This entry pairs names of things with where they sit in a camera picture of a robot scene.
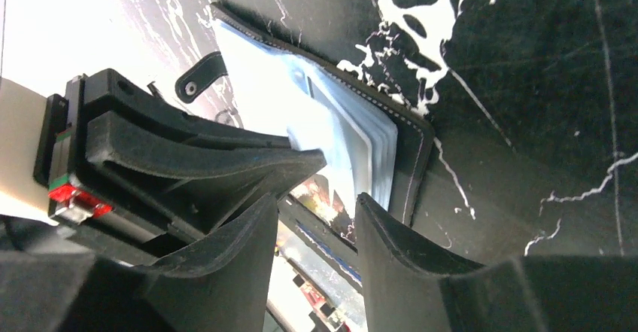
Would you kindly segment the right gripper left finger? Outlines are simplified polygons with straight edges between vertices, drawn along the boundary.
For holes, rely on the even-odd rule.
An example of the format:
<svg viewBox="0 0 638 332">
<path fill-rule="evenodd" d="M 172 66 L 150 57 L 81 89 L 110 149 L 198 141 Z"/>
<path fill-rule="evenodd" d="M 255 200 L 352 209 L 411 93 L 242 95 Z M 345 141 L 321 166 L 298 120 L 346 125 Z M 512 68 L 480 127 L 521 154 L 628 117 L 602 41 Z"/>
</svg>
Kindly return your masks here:
<svg viewBox="0 0 638 332">
<path fill-rule="evenodd" d="M 1 253 L 3 331 L 260 331 L 277 229 L 265 195 L 158 269 L 95 254 Z"/>
</svg>

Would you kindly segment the black leather card holder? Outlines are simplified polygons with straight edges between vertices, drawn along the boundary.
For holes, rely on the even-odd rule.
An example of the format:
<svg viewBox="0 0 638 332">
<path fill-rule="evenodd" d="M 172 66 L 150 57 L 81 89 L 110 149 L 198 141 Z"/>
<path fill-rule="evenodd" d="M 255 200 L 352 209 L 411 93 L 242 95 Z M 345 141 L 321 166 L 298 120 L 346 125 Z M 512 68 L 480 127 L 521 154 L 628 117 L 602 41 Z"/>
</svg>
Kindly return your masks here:
<svg viewBox="0 0 638 332">
<path fill-rule="evenodd" d="M 318 149 L 330 194 L 352 212 L 369 193 L 410 224 L 432 148 L 431 125 L 351 73 L 252 26 L 221 2 L 208 8 L 217 50 L 175 82 L 190 104 L 219 79 L 235 96 L 242 126 L 283 136 L 297 150 Z"/>
</svg>

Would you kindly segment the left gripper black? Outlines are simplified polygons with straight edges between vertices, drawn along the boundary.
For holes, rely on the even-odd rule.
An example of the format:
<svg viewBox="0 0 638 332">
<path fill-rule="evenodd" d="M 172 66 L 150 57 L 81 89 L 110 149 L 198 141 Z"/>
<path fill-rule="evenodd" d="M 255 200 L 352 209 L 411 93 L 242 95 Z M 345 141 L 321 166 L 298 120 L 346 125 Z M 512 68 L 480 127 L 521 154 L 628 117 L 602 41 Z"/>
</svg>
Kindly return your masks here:
<svg viewBox="0 0 638 332">
<path fill-rule="evenodd" d="M 151 265 L 326 164 L 319 150 L 290 148 L 283 136 L 190 115 L 104 69 L 47 98 L 33 178 L 68 240 Z"/>
</svg>

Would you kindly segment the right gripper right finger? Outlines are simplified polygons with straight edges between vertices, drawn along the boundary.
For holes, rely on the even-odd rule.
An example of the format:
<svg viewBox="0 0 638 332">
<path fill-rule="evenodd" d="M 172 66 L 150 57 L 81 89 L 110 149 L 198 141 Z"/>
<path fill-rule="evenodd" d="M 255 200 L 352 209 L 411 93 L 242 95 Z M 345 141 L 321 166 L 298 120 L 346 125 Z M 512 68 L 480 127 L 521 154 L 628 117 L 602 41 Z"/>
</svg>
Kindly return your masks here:
<svg viewBox="0 0 638 332">
<path fill-rule="evenodd" d="M 635 257 L 511 257 L 484 266 L 356 201 L 370 331 L 635 331 Z"/>
</svg>

